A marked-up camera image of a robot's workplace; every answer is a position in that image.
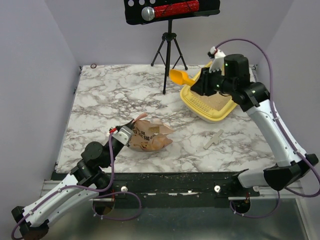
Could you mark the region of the yellow litter scoop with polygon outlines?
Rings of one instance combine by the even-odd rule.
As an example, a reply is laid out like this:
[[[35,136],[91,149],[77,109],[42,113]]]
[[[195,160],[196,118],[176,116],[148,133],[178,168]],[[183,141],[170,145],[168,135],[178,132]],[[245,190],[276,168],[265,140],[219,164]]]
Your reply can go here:
[[[188,73],[182,70],[171,69],[169,78],[178,85],[193,86],[196,82],[189,77]]]

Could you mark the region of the pink cat litter bag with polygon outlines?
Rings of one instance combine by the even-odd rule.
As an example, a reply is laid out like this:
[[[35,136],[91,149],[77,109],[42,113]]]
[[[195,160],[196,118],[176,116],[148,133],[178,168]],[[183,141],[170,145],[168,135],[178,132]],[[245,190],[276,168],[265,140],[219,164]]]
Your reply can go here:
[[[147,113],[142,113],[133,121],[134,134],[128,145],[128,148],[133,151],[156,152],[173,142],[168,135],[175,130],[160,119],[146,120],[147,116]]]

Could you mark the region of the white bag sealing clip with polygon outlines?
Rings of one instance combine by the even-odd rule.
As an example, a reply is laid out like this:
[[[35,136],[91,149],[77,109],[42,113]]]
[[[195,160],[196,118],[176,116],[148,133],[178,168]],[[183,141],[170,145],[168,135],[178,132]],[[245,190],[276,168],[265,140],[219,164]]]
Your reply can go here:
[[[211,145],[216,145],[221,141],[221,135],[224,131],[220,129],[216,132],[213,137],[203,146],[205,150],[207,150]]]

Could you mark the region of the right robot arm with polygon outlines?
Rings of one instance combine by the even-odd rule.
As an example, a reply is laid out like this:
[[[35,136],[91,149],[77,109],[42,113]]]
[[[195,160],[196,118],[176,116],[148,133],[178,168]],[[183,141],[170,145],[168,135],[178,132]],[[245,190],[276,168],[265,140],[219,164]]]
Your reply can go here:
[[[288,131],[276,113],[270,92],[261,82],[251,81],[249,61],[242,54],[209,53],[212,63],[203,67],[191,90],[201,96],[216,93],[230,96],[257,125],[268,143],[276,164],[272,167],[243,170],[230,183],[230,191],[241,196],[248,188],[271,187],[276,191],[304,177],[318,164],[315,154],[308,154]]]

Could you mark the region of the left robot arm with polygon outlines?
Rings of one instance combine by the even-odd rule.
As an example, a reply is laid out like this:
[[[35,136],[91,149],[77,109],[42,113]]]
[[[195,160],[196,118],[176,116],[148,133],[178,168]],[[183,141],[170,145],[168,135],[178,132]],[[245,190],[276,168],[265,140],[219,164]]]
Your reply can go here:
[[[22,240],[40,240],[58,220],[80,204],[96,197],[107,197],[113,186],[115,173],[107,175],[103,168],[114,169],[115,158],[130,137],[123,133],[109,135],[105,145],[91,142],[81,155],[81,160],[59,184],[46,195],[28,206],[16,206],[12,216],[16,226],[11,238],[16,239],[16,230]]]

